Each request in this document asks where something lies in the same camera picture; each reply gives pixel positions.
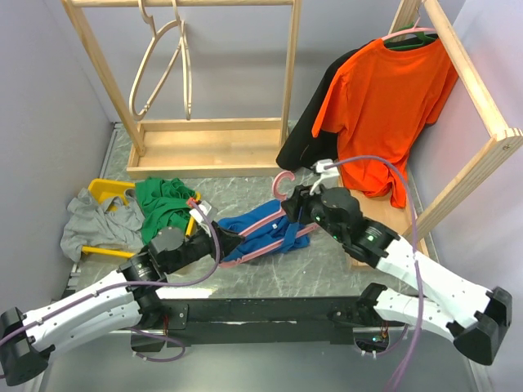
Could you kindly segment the blue tank top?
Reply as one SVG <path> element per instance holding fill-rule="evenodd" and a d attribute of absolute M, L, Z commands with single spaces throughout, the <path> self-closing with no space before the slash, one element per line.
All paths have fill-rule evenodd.
<path fill-rule="evenodd" d="M 273 199 L 243 215 L 220 219 L 218 224 L 223 229 L 228 229 L 239 234 L 261 219 L 277 212 L 279 208 L 280 201 Z M 304 228 L 305 226 L 302 224 L 291 223 L 286 216 L 278 217 L 272 222 L 263 225 L 260 229 L 247 235 L 246 239 L 230 255 L 224 256 L 221 261 L 236 261 L 242 256 L 246 256 L 251 252 L 269 246 L 279 240 L 283 241 L 282 244 L 276 249 L 269 251 L 269 254 L 287 253 L 308 247 L 310 245 L 309 235 L 304 234 L 301 237 L 297 236 L 297 232 Z"/>

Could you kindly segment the pink hanger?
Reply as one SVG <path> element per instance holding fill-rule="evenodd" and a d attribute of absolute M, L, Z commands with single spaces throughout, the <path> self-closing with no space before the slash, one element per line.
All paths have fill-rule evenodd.
<path fill-rule="evenodd" d="M 286 216 L 283 209 L 281 208 L 281 203 L 285 200 L 285 195 L 278 191 L 278 187 L 279 187 L 279 183 L 282 180 L 294 180 L 294 179 L 295 179 L 295 175 L 290 171 L 283 171 L 279 175 L 276 176 L 276 178 L 273 180 L 273 184 L 272 184 L 272 194 L 274 196 L 273 199 L 277 199 L 280 201 L 279 210 L 273 214 L 270 214 L 268 217 L 259 220 L 258 222 L 251 225 L 247 229 L 243 230 L 242 232 L 239 233 L 240 235 L 242 235 L 246 238 L 247 235 L 253 233 L 257 229 L 260 229 L 263 225 L 266 225 L 266 224 L 272 222 L 274 219 L 276 219 L 278 217 Z M 310 233 L 312 233 L 317 228 L 318 228 L 318 226 L 314 225 L 314 224 L 305 225 L 304 229 L 301 229 L 297 232 L 297 236 L 301 237 L 304 234 L 308 234 L 310 237 Z M 231 267 L 246 263 L 248 261 L 251 261 L 259 256 L 269 254 L 269 251 L 274 250 L 277 247 L 279 247 L 282 244 L 282 242 L 283 242 L 282 240 L 274 242 L 269 246 L 263 247 L 255 252 L 251 252 L 251 253 L 247 254 L 246 256 L 242 256 L 240 259 L 238 259 L 236 261 L 231 261 L 231 262 L 222 262 L 221 261 L 220 267 L 231 268 Z"/>
<path fill-rule="evenodd" d="M 398 31 L 395 31 L 394 33 L 389 33 L 388 35 L 382 37 L 382 40 L 384 42 L 390 41 L 393 38 L 398 38 L 398 37 L 401 37 L 404 35 L 409 35 L 409 34 L 416 35 L 416 34 L 421 34 L 421 33 L 436 33 L 436 29 L 434 29 L 434 28 L 419 26 L 418 24 L 419 24 L 420 20 L 421 20 L 421 18 L 418 17 L 414 21 L 412 27 L 407 28 L 407 29 L 400 29 Z"/>

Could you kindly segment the yellow plastic tray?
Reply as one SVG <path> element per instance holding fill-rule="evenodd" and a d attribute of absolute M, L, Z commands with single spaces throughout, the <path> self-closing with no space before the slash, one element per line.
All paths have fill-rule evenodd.
<path fill-rule="evenodd" d="M 105 180 L 105 179 L 95 179 L 91 182 L 91 184 L 88 186 L 88 190 L 91 191 L 92 195 L 96 199 L 96 201 L 102 203 L 107 198 L 113 197 L 113 196 L 122 196 L 124 191 L 128 188 L 135 189 L 134 183 L 131 182 L 124 182 L 124 181 L 116 181 L 116 180 Z M 196 200 L 199 199 L 199 193 L 196 192 L 196 195 L 194 196 Z M 190 217 L 189 224 L 187 225 L 185 233 L 187 235 L 192 234 L 195 230 L 195 222 L 192 217 Z M 98 248 L 98 247 L 88 247 L 84 246 L 82 248 L 82 252 L 85 254 L 101 254 L 101 255 L 107 255 L 107 256 L 114 256 L 114 257 L 120 257 L 120 258 L 126 258 L 131 256 L 132 254 L 136 252 L 125 252 L 120 250 L 110 250 L 105 248 Z"/>

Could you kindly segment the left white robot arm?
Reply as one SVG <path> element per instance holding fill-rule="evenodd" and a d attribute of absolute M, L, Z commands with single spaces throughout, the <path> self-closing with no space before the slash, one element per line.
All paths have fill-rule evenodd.
<path fill-rule="evenodd" d="M 163 318 L 157 290 L 167 276 L 210 255 L 231 254 L 244 236 L 218 225 L 189 237 L 167 227 L 101 280 L 37 310 L 14 307 L 1 316 L 1 378 L 21 385 L 44 372 L 58 354 L 127 327 L 152 328 Z"/>

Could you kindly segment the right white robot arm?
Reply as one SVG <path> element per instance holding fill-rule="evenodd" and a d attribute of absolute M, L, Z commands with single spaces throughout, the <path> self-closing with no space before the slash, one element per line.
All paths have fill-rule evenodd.
<path fill-rule="evenodd" d="M 507 290 L 472 283 L 414 251 L 393 229 L 364 216 L 347 189 L 321 186 L 312 194 L 309 187 L 298 185 L 282 208 L 291 222 L 317 224 L 353 259 L 421 294 L 406 296 L 371 284 L 357 307 L 363 323 L 419 323 L 423 330 L 451 341 L 468 359 L 493 364 L 512 323 L 512 295 Z"/>

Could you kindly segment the green hanger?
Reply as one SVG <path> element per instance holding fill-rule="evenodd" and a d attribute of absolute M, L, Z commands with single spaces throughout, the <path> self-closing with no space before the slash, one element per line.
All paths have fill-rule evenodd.
<path fill-rule="evenodd" d="M 394 33 L 382 37 L 385 46 L 393 51 L 408 51 L 425 47 L 438 39 L 438 35 L 434 29 L 424 28 L 419 26 L 420 17 L 415 22 L 407 24 Z M 416 29 L 416 32 L 400 35 L 400 32 L 409 29 Z"/>

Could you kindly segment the pink hanger under orange shirt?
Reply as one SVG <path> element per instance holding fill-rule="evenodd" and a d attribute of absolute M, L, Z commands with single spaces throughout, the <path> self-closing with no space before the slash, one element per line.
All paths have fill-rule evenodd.
<path fill-rule="evenodd" d="M 382 40 L 384 42 L 390 41 L 393 38 L 398 38 L 398 37 L 401 37 L 404 35 L 409 35 L 409 34 L 416 35 L 416 34 L 421 34 L 421 33 L 436 33 L 436 29 L 434 29 L 434 28 L 419 26 L 418 24 L 419 24 L 420 20 L 421 20 L 421 18 L 418 17 L 414 21 L 412 27 L 407 28 L 407 29 L 400 29 L 398 31 L 395 31 L 394 33 L 389 33 L 388 35 L 382 37 Z"/>

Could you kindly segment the black shirt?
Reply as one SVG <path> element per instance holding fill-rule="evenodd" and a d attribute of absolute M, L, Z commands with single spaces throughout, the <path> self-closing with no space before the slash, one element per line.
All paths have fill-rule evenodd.
<path fill-rule="evenodd" d="M 324 72 L 277 164 L 295 171 L 352 155 L 405 160 L 438 99 L 436 77 L 426 68 L 438 54 L 438 39 L 408 51 L 393 51 L 378 39 L 338 57 Z"/>

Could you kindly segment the right wooden clothes rack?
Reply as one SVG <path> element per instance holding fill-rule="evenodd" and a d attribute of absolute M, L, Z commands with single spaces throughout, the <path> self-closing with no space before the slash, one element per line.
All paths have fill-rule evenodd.
<path fill-rule="evenodd" d="M 522 3 L 466 1 L 458 37 L 508 124 L 522 125 Z M 429 204 L 484 146 L 488 132 L 458 82 L 409 158 L 417 208 Z M 522 274 L 522 151 L 494 170 L 432 230 L 442 264 L 474 282 L 508 287 Z"/>

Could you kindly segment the wooden clothes rack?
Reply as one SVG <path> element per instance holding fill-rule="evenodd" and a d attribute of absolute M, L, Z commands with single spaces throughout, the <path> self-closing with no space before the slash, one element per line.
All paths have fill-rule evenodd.
<path fill-rule="evenodd" d="M 179 24 L 172 1 L 64 1 L 66 15 L 76 31 L 105 92 L 110 98 L 132 148 L 127 173 L 133 179 L 161 177 L 269 176 L 278 170 L 275 157 L 288 130 L 293 72 L 302 4 L 299 1 L 261 1 L 260 6 L 289 7 L 290 21 L 286 52 L 282 113 L 278 118 L 213 118 L 148 120 L 151 109 L 168 75 L 182 60 Z M 177 1 L 182 7 L 255 7 L 255 1 Z M 150 28 L 151 39 L 125 99 L 84 14 L 86 8 L 135 7 Z M 136 108 L 146 66 L 160 39 L 170 31 L 179 34 L 175 50 L 163 75 L 141 109 Z"/>
<path fill-rule="evenodd" d="M 522 125 L 522 3 L 466 1 L 458 37 L 508 124 Z M 417 208 L 429 204 L 484 146 L 488 132 L 458 82 L 409 158 Z M 494 170 L 432 230 L 442 264 L 474 282 L 508 287 L 522 274 L 522 151 Z"/>

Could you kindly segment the green shirt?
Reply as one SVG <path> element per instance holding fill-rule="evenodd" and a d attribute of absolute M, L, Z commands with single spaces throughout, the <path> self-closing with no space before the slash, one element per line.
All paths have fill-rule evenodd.
<path fill-rule="evenodd" d="M 190 221 L 187 201 L 194 198 L 196 191 L 178 178 L 165 180 L 149 177 L 135 185 L 136 200 L 144 215 L 141 237 L 144 244 L 165 227 L 186 231 Z"/>

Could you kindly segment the back wooden clothes rack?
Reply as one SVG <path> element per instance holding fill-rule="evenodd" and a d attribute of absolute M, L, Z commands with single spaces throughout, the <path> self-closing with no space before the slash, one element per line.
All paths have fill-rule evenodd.
<path fill-rule="evenodd" d="M 275 157 L 288 130 L 293 72 L 302 4 L 299 1 L 261 1 L 260 6 L 289 7 L 290 21 L 286 52 L 282 113 L 278 118 L 213 118 L 148 120 L 151 109 L 168 75 L 182 60 L 179 24 L 172 1 L 64 1 L 66 15 L 76 31 L 105 92 L 110 98 L 132 148 L 127 173 L 133 179 L 161 177 L 269 176 L 278 170 Z M 182 7 L 255 7 L 255 1 L 177 1 Z M 86 8 L 135 7 L 150 28 L 151 39 L 125 99 L 84 14 Z M 160 39 L 170 31 L 179 34 L 175 50 L 163 75 L 141 109 L 136 108 L 146 66 Z"/>

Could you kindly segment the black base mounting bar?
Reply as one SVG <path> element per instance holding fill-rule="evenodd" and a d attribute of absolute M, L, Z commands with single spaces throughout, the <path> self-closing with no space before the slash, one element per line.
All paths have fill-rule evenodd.
<path fill-rule="evenodd" d="M 354 343 L 356 328 L 387 323 L 356 296 L 162 299 L 140 328 L 187 346 L 323 341 Z"/>

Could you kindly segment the grey shirt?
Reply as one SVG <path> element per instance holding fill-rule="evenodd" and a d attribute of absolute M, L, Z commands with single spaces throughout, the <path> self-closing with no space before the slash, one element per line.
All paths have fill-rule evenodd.
<path fill-rule="evenodd" d="M 136 252 L 143 245 L 141 228 L 145 217 L 136 199 L 136 191 L 128 188 L 122 196 L 96 201 L 91 191 L 83 188 L 68 207 L 60 247 L 70 260 L 81 259 L 82 248 L 98 247 Z"/>

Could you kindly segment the orange t-shirt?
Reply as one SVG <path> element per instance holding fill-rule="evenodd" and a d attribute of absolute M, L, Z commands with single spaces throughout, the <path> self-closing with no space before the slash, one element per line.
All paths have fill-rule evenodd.
<path fill-rule="evenodd" d="M 441 42 L 395 51 L 377 39 L 335 73 L 311 128 L 337 135 L 343 184 L 406 205 L 401 178 L 421 130 L 437 121 L 458 74 Z"/>

